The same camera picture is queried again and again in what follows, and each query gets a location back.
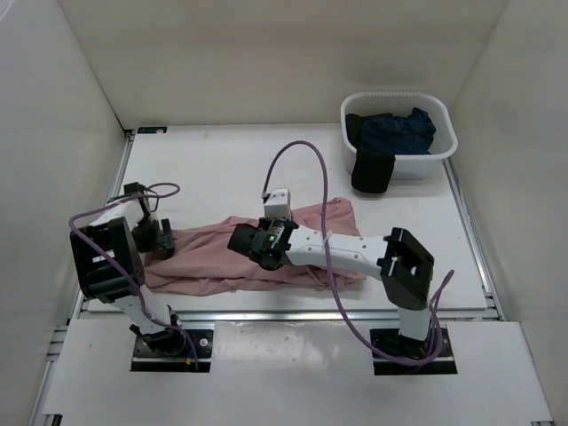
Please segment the pink trousers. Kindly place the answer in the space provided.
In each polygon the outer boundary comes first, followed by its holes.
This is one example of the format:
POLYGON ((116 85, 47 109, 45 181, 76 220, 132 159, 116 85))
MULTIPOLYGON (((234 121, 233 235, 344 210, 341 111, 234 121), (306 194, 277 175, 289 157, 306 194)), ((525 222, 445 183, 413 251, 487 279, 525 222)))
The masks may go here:
MULTIPOLYGON (((300 225, 320 230, 320 212, 320 204, 314 204, 293 210, 293 217, 300 225)), ((323 268, 285 265, 278 271, 268 272, 229 250, 227 244, 238 224, 257 225, 257 219, 231 216, 213 225, 173 230, 175 251, 172 257, 145 256, 146 285, 154 293, 189 296, 279 288, 314 288, 320 291, 328 287, 327 273, 323 268)), ((327 230, 360 235, 350 201, 334 198, 327 202, 327 230)), ((367 277, 337 269, 334 269, 334 276, 340 290, 367 277)))

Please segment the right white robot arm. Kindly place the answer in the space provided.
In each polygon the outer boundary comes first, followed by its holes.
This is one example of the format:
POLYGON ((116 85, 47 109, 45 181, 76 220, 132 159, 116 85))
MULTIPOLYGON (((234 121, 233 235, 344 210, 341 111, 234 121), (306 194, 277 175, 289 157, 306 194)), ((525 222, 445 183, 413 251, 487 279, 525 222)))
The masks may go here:
POLYGON ((237 225, 227 248, 266 271, 318 266, 379 280, 398 308, 400 323, 397 333, 385 333, 375 347, 392 357, 426 356, 434 258, 408 230, 394 227, 385 237, 324 234, 291 220, 262 218, 257 226, 237 225))

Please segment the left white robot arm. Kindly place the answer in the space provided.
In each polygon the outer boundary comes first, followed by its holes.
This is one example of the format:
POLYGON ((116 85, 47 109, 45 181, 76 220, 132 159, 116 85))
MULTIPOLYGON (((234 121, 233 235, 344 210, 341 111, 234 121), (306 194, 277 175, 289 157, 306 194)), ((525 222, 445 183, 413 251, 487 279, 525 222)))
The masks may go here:
POLYGON ((161 184, 133 182, 98 209, 68 220, 79 286, 87 300, 109 304, 132 321, 130 329, 147 347, 166 356, 189 358, 194 350, 174 310, 146 284, 144 256, 165 260, 175 252, 170 221, 157 216, 159 201, 180 191, 156 191, 161 184))

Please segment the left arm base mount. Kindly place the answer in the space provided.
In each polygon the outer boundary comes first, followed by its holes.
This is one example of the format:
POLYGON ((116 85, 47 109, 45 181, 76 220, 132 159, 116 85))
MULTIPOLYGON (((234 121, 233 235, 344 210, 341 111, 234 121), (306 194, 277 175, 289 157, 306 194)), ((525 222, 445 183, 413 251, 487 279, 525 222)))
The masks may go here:
POLYGON ((145 373, 199 373, 210 371, 214 343, 213 328, 186 328, 193 345, 178 331, 165 329, 143 335, 131 325, 136 336, 130 370, 145 373))

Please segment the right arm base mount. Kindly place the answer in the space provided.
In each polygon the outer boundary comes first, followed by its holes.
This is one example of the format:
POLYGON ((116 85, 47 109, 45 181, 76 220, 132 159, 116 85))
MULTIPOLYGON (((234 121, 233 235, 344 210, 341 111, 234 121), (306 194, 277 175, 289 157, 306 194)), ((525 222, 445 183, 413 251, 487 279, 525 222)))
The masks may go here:
MULTIPOLYGON (((395 375, 457 375, 454 352, 446 327, 442 327, 441 352, 435 360, 421 367, 409 367, 393 363, 378 355, 373 355, 375 376, 395 375)), ((428 341, 415 341, 398 334, 397 328, 372 328, 369 330, 374 347, 393 357, 422 360, 437 348, 438 338, 435 331, 430 332, 433 344, 428 341)))

